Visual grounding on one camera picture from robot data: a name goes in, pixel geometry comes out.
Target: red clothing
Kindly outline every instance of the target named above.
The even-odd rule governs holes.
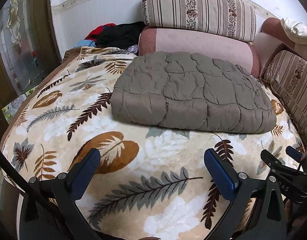
[[[85,40],[92,40],[96,41],[96,38],[91,38],[90,35],[99,35],[103,31],[104,26],[116,26],[114,23],[107,23],[105,25],[100,25],[97,28],[95,28],[93,31],[91,31],[87,37],[85,37]]]

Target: quilted comforter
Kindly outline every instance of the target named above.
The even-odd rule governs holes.
[[[168,128],[263,133],[276,124],[268,96],[244,68],[198,53],[136,58],[118,78],[111,107],[120,120]]]
[[[32,176],[53,179],[91,147],[98,148],[100,166],[76,201],[94,228],[127,240],[204,239],[228,206],[204,166],[208,148],[251,178],[268,174],[262,149],[297,167],[285,148],[303,151],[302,142],[279,100],[263,84],[276,123],[262,134],[167,129],[113,119],[113,86],[134,58],[117,48],[82,47],[23,103],[1,142],[2,153],[27,181]]]

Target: white wall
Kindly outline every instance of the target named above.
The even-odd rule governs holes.
[[[290,17],[307,25],[298,0],[252,0],[278,18]],[[140,0],[51,0],[53,22],[61,54],[99,25],[141,20]],[[265,17],[257,18],[257,29]]]

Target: striped pillow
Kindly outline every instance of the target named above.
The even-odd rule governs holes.
[[[265,80],[289,110],[300,136],[307,143],[307,62],[283,50],[270,62]]]
[[[142,0],[146,25],[212,33],[251,42],[254,9],[240,0]]]

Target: blue gripper pad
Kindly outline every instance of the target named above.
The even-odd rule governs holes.
[[[296,149],[292,148],[291,146],[288,146],[286,148],[286,154],[293,158],[296,162],[300,163],[302,154],[300,152],[298,152]]]
[[[82,164],[78,174],[73,179],[70,185],[70,198],[75,201],[82,198],[84,192],[86,191],[95,171],[100,164],[100,152],[97,149],[90,149],[90,151],[83,158],[81,163],[76,163],[75,165]]]
[[[204,163],[224,199],[234,201],[237,185],[230,178],[220,162],[223,162],[214,149],[208,149],[204,154]]]

